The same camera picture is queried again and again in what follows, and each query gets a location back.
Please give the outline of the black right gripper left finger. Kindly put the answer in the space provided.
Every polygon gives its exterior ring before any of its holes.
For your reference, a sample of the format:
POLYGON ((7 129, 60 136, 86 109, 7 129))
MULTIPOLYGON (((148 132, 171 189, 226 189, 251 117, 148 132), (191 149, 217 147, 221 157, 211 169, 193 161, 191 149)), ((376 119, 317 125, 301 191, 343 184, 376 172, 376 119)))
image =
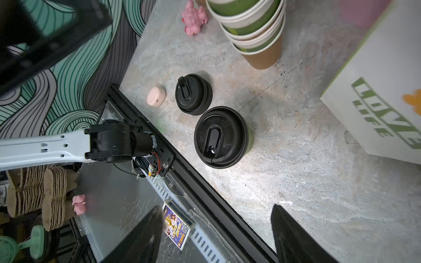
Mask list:
POLYGON ((155 206, 103 262, 155 263, 159 253, 163 228, 163 212, 159 206, 155 206))

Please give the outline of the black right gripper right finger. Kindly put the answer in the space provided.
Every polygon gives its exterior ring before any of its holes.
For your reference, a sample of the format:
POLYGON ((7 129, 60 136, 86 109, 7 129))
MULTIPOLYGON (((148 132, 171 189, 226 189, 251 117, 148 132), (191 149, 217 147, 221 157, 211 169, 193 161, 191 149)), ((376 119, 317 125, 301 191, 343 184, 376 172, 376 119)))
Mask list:
POLYGON ((276 253, 280 263, 337 263, 281 206, 271 213, 276 253))

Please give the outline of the green paper coffee cup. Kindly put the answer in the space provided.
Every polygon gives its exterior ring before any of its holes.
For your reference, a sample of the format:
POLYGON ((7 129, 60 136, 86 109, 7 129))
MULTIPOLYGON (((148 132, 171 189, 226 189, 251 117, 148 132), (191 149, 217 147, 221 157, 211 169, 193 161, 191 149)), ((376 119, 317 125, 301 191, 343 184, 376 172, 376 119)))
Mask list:
POLYGON ((252 129, 250 127, 248 127, 248 144, 247 144, 247 149, 246 149, 246 154, 248 154, 254 144, 254 134, 252 132, 252 129))

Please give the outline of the black coffee cup lid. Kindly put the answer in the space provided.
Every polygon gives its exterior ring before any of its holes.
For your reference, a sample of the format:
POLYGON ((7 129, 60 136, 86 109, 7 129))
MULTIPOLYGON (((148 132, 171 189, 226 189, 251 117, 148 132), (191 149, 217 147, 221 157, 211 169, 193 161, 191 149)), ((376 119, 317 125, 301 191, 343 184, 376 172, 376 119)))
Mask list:
POLYGON ((206 111, 194 134, 195 150, 206 165, 226 169, 237 164, 248 144, 248 125, 234 109, 217 106, 206 111))

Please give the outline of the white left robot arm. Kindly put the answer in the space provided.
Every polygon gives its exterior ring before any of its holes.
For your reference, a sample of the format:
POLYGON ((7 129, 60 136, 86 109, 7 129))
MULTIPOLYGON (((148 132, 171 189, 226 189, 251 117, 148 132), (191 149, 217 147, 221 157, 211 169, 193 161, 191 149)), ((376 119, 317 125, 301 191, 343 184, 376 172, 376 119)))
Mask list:
POLYGON ((165 155, 118 89, 154 1, 1 2, 1 169, 165 155))

